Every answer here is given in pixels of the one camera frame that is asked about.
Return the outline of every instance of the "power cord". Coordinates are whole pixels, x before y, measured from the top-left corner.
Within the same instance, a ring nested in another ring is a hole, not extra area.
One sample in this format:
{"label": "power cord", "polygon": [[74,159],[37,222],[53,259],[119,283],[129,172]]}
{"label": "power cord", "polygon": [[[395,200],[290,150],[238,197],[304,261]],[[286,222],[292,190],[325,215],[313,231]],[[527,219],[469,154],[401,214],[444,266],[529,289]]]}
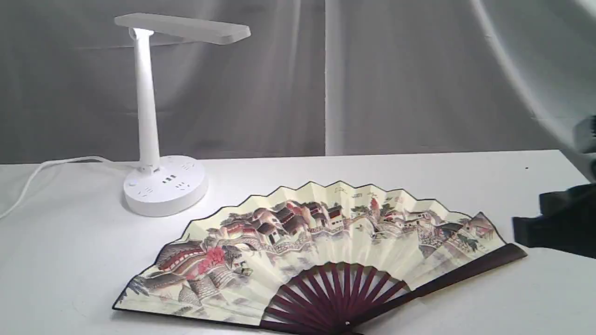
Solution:
{"label": "power cord", "polygon": [[39,173],[39,171],[43,170],[44,168],[47,168],[48,166],[80,162],[82,160],[97,160],[97,161],[103,162],[103,163],[114,163],[111,160],[105,159],[100,156],[86,156],[86,157],[76,157],[76,158],[69,158],[69,159],[45,161],[45,162],[41,163],[33,171],[33,173],[31,173],[31,175],[27,179],[27,182],[25,183],[25,186],[23,187],[23,190],[21,191],[21,195],[18,197],[17,201],[8,210],[6,210],[4,213],[0,214],[0,220],[4,219],[6,216],[8,216],[15,208],[17,208],[17,206],[21,203],[21,201],[23,201],[23,198],[25,198],[25,193],[27,193],[27,190],[29,189],[29,185],[31,184],[31,181],[35,178],[35,176]]}

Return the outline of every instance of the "lamp head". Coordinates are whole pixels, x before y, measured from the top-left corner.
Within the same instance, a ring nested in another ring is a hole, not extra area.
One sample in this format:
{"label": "lamp head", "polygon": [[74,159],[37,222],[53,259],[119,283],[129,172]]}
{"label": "lamp head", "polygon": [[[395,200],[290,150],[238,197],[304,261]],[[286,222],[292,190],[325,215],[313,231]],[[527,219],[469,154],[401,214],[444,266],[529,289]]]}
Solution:
{"label": "lamp head", "polygon": [[231,44],[250,36],[250,28],[242,24],[199,20],[187,17],[134,13],[114,19],[118,26],[150,30],[172,36],[213,44]]}

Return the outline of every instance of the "desk lamp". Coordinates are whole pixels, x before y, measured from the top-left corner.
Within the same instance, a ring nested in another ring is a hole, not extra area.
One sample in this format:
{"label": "desk lamp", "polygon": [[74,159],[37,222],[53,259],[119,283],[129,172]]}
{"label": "desk lamp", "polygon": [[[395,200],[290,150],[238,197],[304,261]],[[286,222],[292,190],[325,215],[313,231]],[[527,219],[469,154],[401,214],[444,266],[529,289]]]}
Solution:
{"label": "desk lamp", "polygon": [[203,198],[207,193],[207,175],[203,165],[192,157],[159,155],[149,37],[158,32],[231,44],[249,37],[250,29],[240,24],[144,13],[119,16],[114,22],[129,28],[135,41],[140,162],[124,181],[126,202],[140,215],[172,215]]}

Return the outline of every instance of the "black trim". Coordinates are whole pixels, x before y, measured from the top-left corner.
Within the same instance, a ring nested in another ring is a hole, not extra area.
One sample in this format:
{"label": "black trim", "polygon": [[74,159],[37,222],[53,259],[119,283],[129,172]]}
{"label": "black trim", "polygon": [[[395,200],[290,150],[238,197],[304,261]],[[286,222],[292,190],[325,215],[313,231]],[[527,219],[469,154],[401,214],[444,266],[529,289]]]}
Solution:
{"label": "black trim", "polygon": [[[271,193],[267,194],[266,196],[263,196],[263,195],[261,195],[261,194],[251,194],[251,195],[249,195],[249,196],[248,196],[246,199],[244,199],[244,200],[243,200],[243,201],[242,201],[240,204],[238,204],[238,205],[236,205],[236,206],[223,206],[223,207],[220,207],[218,210],[216,210],[216,211],[215,211],[213,214],[211,214],[211,215],[208,215],[208,216],[205,216],[204,218],[190,220],[190,221],[189,221],[189,223],[187,224],[187,226],[184,228],[184,231],[182,232],[182,235],[181,235],[181,236],[178,238],[178,240],[180,240],[180,239],[183,239],[183,238],[184,238],[184,235],[185,235],[185,233],[186,233],[186,231],[187,231],[188,227],[190,227],[190,225],[191,225],[193,222],[195,222],[195,221],[203,221],[203,220],[209,219],[209,218],[211,218],[212,216],[215,216],[216,214],[218,214],[218,213],[219,213],[219,212],[220,212],[222,209],[226,209],[226,208],[238,208],[238,207],[242,206],[242,205],[243,205],[245,202],[247,202],[248,200],[250,200],[250,198],[251,198],[251,197],[269,197],[271,194],[273,194],[273,193],[277,192],[277,191],[278,191],[279,189],[281,189],[281,188],[287,188],[287,189],[289,189],[289,190],[298,191],[299,189],[301,189],[301,188],[303,188],[303,187],[305,187],[305,186],[307,186],[307,185],[309,185],[309,184],[314,184],[314,185],[318,185],[318,186],[320,186],[320,187],[323,187],[323,188],[327,188],[327,187],[329,187],[329,186],[331,186],[331,185],[334,185],[334,184],[337,184],[337,183],[339,183],[339,182],[342,182],[342,183],[344,183],[344,184],[346,184],[346,185],[350,186],[350,187],[351,187],[351,188],[353,188],[353,189],[358,189],[358,188],[362,188],[362,187],[374,186],[374,187],[378,188],[379,190],[382,190],[382,191],[383,191],[383,192],[385,192],[385,193],[394,192],[394,191],[404,191],[404,192],[406,192],[406,193],[407,193],[407,195],[409,195],[409,196],[411,196],[412,198],[416,199],[416,201],[427,201],[427,200],[436,201],[436,202],[437,202],[437,203],[439,203],[441,206],[443,206],[443,207],[444,207],[444,208],[445,208],[445,209],[446,209],[446,210],[447,210],[449,213],[458,213],[458,214],[462,214],[462,215],[468,216],[468,217],[470,217],[470,219],[473,219],[473,218],[474,218],[473,216],[470,216],[470,215],[468,215],[468,214],[466,214],[466,213],[462,213],[462,212],[456,212],[456,211],[451,211],[451,210],[449,210],[449,209],[448,209],[448,208],[447,208],[447,207],[446,207],[444,204],[442,204],[442,203],[441,203],[439,200],[437,200],[437,199],[435,199],[435,198],[425,198],[425,199],[418,199],[418,198],[414,197],[414,196],[413,196],[413,195],[412,195],[410,192],[408,192],[408,191],[404,190],[403,188],[395,188],[395,189],[392,189],[392,190],[386,191],[386,190],[384,190],[383,188],[381,188],[381,187],[378,187],[378,186],[376,186],[375,184],[372,184],[372,183],[371,183],[371,184],[365,184],[365,185],[361,185],[361,186],[358,186],[358,187],[354,187],[354,186],[350,185],[349,183],[347,183],[347,182],[344,182],[344,181],[342,181],[342,180],[338,180],[338,181],[336,181],[336,182],[332,182],[332,183],[330,183],[330,184],[329,184],[329,185],[327,185],[327,186],[323,186],[323,185],[321,185],[321,184],[319,184],[319,183],[317,183],[317,182],[309,181],[309,182],[307,182],[307,183],[303,184],[302,186],[300,186],[299,188],[291,188],[291,187],[287,187],[287,186],[279,186],[278,188],[276,188],[275,190],[273,190]],[[479,215],[479,214],[482,214],[484,217],[486,217],[486,215],[484,215],[484,213],[483,213],[483,212],[479,212],[477,215]],[[494,224],[493,224],[493,223],[492,223],[492,222],[491,222],[491,221],[488,219],[488,217],[486,217],[486,219],[487,219],[487,220],[488,220],[488,221],[491,223],[491,225],[492,225],[492,226],[495,228],[495,232],[496,232],[497,236],[498,236],[498,237],[501,239],[501,241],[502,241],[503,243],[507,243],[507,242],[505,242],[505,240],[503,239],[503,237],[502,237],[502,236],[501,236],[501,234],[499,233],[499,231],[498,231],[498,229],[496,228],[496,226],[495,226],[495,225],[494,225]],[[131,282],[132,282],[132,281],[135,279],[135,277],[137,277],[137,276],[141,275],[143,272],[147,271],[147,270],[148,270],[148,269],[150,269],[152,266],[155,266],[155,265],[157,265],[157,260],[158,260],[158,258],[159,258],[159,255],[162,253],[163,249],[165,249],[165,248],[166,248],[167,246],[169,246],[170,244],[173,244],[174,242],[175,242],[175,241],[172,241],[172,242],[170,242],[170,243],[167,243],[167,244],[165,244],[165,245],[164,245],[164,246],[163,246],[163,247],[162,247],[162,248],[159,250],[159,252],[157,253],[157,256],[156,256],[156,258],[155,258],[155,261],[153,262],[153,264],[151,264],[150,266],[146,267],[146,268],[145,268],[144,270],[142,270],[140,273],[138,273],[138,274],[134,275],[134,276],[133,276],[133,277],[132,277],[132,278],[131,278],[131,279],[128,281],[128,283],[127,283],[127,284],[124,286],[124,289],[123,289],[123,290],[120,292],[120,294],[118,295],[118,298],[116,299],[116,301],[114,301],[114,303],[112,304],[112,307],[111,307],[111,308],[112,308],[113,310],[115,310],[115,311],[139,312],[139,313],[144,313],[144,314],[163,315],[163,316],[170,316],[170,317],[175,317],[175,318],[184,318],[184,319],[188,319],[188,320],[195,320],[195,321],[211,322],[211,323],[216,323],[216,324],[239,325],[239,326],[241,326],[241,327],[247,327],[247,328],[261,328],[261,329],[262,329],[262,327],[259,327],[258,325],[247,325],[247,324],[239,324],[239,323],[234,323],[234,322],[214,321],[214,320],[209,320],[209,319],[200,319],[200,318],[190,318],[190,317],[183,317],[183,316],[177,316],[177,315],[160,314],[160,313],[155,313],[155,312],[144,312],[144,311],[137,311],[137,310],[133,310],[133,309],[123,309],[123,308],[118,308],[118,307],[116,307],[116,305],[117,305],[117,304],[118,304],[118,302],[120,301],[120,297],[121,297],[121,296],[122,296],[122,295],[125,293],[126,289],[127,289],[127,288],[128,288],[128,286],[131,284]]]}

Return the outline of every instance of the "table surface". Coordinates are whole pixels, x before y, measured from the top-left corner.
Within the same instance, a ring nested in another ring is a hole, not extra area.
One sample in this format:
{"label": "table surface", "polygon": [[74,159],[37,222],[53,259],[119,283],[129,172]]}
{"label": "table surface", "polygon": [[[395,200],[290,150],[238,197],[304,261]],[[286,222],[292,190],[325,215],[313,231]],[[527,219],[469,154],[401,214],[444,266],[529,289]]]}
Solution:
{"label": "table surface", "polygon": [[[0,221],[2,334],[255,333],[225,325],[130,312],[111,305],[188,221],[277,186],[337,180],[405,188],[447,208],[485,212],[507,241],[512,216],[537,216],[538,194],[586,179],[558,151],[205,160],[207,196],[167,218],[123,206],[129,167],[50,167],[23,204]],[[0,212],[35,165],[0,166]],[[596,260],[549,249],[417,299],[361,327],[366,334],[593,334]]]}

